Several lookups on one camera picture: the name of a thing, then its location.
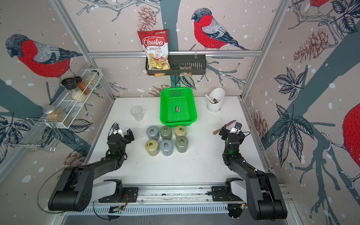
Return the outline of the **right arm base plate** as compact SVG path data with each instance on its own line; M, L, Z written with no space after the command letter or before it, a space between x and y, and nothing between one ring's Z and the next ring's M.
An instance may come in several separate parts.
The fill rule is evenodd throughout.
M206 195L211 196L214 202L243 202L241 198L235 196L230 192L230 189L225 186L212 186L211 191Z

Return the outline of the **beige tea canister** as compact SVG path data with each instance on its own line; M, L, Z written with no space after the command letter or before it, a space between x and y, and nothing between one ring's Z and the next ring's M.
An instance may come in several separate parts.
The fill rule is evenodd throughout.
M179 125L175 128L174 130L175 132L175 137L178 138L178 137L185 137L187 135L187 129L185 126L183 125Z
M148 154L152 157L159 154L160 149L157 140L151 139L146 142L145 149L148 152Z

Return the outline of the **grey-blue tea canister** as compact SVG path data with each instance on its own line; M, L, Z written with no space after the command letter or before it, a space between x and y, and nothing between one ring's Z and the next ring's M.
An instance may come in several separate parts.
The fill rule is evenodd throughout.
M158 141L160 138L159 130L156 126L150 126L146 130L146 134L150 140Z

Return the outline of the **blue-grey tea canister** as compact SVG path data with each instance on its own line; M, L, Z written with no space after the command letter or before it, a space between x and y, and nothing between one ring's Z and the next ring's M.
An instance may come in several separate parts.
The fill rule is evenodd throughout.
M160 150L164 156L170 156L173 154L173 143L171 140L165 139L160 145Z

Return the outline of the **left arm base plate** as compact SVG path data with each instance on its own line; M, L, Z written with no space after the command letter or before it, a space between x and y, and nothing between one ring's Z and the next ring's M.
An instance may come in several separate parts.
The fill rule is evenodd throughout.
M135 203L138 196L138 187L121 187L111 196L106 196L98 201L100 203Z

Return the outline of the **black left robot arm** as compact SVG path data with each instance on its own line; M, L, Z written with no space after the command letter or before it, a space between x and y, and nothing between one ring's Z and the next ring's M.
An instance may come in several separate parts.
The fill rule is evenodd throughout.
M131 129L123 135L119 124L114 123L107 137L106 156L85 166L65 168L49 199L48 209L52 212L81 212L86 209L91 202L93 181L118 170L127 159L127 144L134 140Z

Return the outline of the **green tea canister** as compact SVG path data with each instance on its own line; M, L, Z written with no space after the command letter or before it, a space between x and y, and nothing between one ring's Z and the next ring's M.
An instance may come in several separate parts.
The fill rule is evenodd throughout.
M179 136L175 145L178 152L185 153L188 150L188 139L185 136Z
M163 126L160 129L160 135L163 140L171 140L173 137L172 129L170 126Z

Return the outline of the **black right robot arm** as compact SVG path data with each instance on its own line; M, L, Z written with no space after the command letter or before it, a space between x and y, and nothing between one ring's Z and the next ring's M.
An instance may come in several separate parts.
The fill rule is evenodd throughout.
M251 217L254 220L286 219L288 211L275 174L258 170L240 153L240 145L245 139L241 129L230 131L224 125L219 135L225 141L222 154L225 165L245 180L245 201Z

